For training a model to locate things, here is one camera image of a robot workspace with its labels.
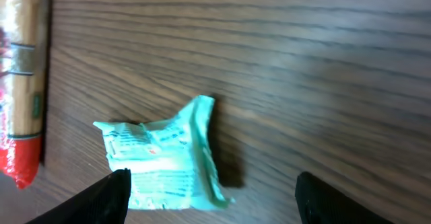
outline brown wooden tabletop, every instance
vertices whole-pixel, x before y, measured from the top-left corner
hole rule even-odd
[[[310,171],[395,223],[431,222],[431,0],[54,0],[44,167],[0,177],[23,223],[110,173],[95,120],[169,118],[199,94],[227,211],[127,223],[300,223]]]

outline plastic packaging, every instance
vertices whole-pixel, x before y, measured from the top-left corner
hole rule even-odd
[[[47,21],[48,0],[0,0],[0,170],[18,188],[39,164]]]
[[[207,127],[214,99],[199,96],[174,118],[145,124],[95,122],[112,171],[131,170],[130,209],[217,210],[224,198]]]

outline wood grain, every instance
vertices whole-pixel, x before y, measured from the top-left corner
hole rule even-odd
[[[395,223],[431,221],[431,0],[54,0],[44,167],[22,223],[109,173],[95,120],[214,96],[211,144],[237,203],[127,223],[300,223],[310,171]]]

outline wooden table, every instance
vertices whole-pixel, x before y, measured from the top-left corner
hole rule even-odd
[[[300,223],[310,171],[396,223],[431,220],[431,0],[54,0],[44,167],[23,223],[110,173],[95,120],[217,99],[211,144],[237,203],[127,223]]]

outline crumpled plastic packet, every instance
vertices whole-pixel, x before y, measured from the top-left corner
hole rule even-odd
[[[112,171],[131,170],[130,209],[226,208],[207,130],[214,99],[198,96],[174,118],[145,124],[95,122]]]

